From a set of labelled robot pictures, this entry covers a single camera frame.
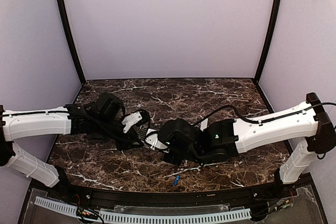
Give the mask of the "blue AA battery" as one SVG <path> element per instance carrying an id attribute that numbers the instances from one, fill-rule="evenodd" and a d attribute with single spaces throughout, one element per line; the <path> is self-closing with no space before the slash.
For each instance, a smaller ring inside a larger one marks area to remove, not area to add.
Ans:
<path id="1" fill-rule="evenodd" d="M 177 175 L 176 178 L 175 178 L 175 180 L 174 180 L 173 186 L 176 186 L 176 185 L 177 185 L 179 179 L 180 179 L 180 176 Z"/>

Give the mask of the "white battery compartment cover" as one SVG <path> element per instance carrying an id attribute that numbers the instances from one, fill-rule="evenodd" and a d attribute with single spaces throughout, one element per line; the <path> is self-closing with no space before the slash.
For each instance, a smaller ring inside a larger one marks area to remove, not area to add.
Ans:
<path id="1" fill-rule="evenodd" d="M 201 131 L 204 131 L 207 127 L 208 127 L 208 119 L 204 119 L 204 120 L 200 123 L 200 129 L 201 129 Z"/>

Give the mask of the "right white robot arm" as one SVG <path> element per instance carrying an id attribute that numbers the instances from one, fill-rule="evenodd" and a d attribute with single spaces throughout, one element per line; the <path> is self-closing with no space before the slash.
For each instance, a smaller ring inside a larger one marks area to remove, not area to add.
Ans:
<path id="1" fill-rule="evenodd" d="M 190 124 L 184 119 L 167 121 L 157 139 L 169 150 L 166 162 L 179 165 L 183 160 L 201 165 L 224 162 L 252 149 L 300 138 L 288 160 L 275 172 L 282 185 L 295 183 L 319 154 L 335 148 L 335 128 L 318 96 L 312 92 L 305 101 L 287 110 L 248 119 L 234 106 L 227 106 L 236 119 L 217 121 L 204 129 L 203 121 Z"/>

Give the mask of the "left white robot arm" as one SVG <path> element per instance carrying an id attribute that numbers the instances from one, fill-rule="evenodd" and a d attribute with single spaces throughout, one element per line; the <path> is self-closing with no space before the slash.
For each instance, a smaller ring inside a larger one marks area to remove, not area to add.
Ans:
<path id="1" fill-rule="evenodd" d="M 102 134 L 114 140 L 122 150 L 143 145 L 143 137 L 135 128 L 149 121 L 147 111 L 127 114 L 122 100 L 109 93 L 87 104 L 67 104 L 38 111 L 1 109 L 1 166 L 15 169 L 49 188 L 68 186 L 62 168 L 41 161 L 14 141 L 54 134 Z"/>

